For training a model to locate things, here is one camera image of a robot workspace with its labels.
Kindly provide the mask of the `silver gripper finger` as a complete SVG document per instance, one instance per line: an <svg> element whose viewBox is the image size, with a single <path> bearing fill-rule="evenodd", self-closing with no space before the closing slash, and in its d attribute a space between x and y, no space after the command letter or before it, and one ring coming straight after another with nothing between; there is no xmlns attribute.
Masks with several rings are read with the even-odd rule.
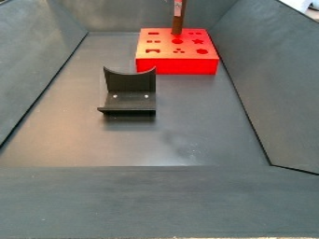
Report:
<svg viewBox="0 0 319 239"><path fill-rule="evenodd" d="M182 15L182 0L175 0L174 1L174 14L175 17L180 17Z"/></svg>

